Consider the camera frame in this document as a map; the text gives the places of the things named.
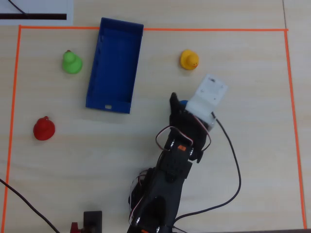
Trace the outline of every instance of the rubber duck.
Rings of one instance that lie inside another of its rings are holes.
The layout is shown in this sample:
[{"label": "rubber duck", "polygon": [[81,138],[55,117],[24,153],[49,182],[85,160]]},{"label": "rubber duck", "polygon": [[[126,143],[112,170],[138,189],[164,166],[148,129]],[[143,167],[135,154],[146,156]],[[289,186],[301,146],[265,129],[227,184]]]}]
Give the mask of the rubber duck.
[{"label": "rubber duck", "polygon": [[81,68],[81,58],[70,50],[67,50],[63,55],[63,70],[69,74],[76,74],[80,72]]},{"label": "rubber duck", "polygon": [[199,56],[191,50],[185,50],[181,53],[180,65],[184,69],[195,69],[199,65]]},{"label": "rubber duck", "polygon": [[34,136],[40,141],[51,138],[55,133],[55,125],[47,116],[40,118],[34,126]]}]

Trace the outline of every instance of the blue plastic tray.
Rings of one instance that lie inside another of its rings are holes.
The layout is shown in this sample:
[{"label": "blue plastic tray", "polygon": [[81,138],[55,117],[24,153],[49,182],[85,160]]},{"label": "blue plastic tray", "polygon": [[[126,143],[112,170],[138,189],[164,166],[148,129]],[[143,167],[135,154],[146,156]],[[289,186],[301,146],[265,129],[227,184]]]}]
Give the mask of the blue plastic tray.
[{"label": "blue plastic tray", "polygon": [[86,107],[130,113],[143,28],[102,18]]}]

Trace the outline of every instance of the orange label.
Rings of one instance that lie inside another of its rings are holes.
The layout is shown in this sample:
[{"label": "orange label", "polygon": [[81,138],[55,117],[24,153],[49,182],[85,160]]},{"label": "orange label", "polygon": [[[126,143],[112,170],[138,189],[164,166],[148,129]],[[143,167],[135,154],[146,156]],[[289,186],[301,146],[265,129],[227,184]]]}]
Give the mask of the orange label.
[{"label": "orange label", "polygon": [[179,145],[178,146],[178,149],[182,150],[182,151],[185,151],[186,150],[186,147],[182,146],[182,145]]}]

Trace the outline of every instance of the robotic arm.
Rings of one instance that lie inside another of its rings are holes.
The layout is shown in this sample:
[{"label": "robotic arm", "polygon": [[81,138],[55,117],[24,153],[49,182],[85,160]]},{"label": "robotic arm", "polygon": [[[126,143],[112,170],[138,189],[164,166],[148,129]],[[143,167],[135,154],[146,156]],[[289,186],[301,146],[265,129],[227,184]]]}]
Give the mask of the robotic arm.
[{"label": "robotic arm", "polygon": [[190,161],[199,163],[210,145],[202,150],[215,122],[213,111],[227,88],[207,75],[187,104],[172,93],[171,132],[157,165],[147,170],[145,179],[139,181],[129,197],[128,233],[172,233],[183,183],[192,166]]},{"label": "robotic arm", "polygon": [[[170,98],[171,129],[157,165],[147,171],[129,197],[128,233],[172,233],[182,186],[192,163],[200,162],[207,133],[195,116],[185,110],[175,93]],[[193,140],[186,139],[177,129]]]}]

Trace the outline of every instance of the white plastic part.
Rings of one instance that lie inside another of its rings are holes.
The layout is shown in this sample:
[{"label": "white plastic part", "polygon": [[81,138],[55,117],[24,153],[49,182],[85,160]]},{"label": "white plastic part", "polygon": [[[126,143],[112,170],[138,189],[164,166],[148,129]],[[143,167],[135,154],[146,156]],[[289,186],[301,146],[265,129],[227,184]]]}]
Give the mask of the white plastic part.
[{"label": "white plastic part", "polygon": [[209,125],[210,131],[215,125],[212,112],[224,97],[228,86],[211,74],[202,80],[194,96],[188,101],[186,110]]}]

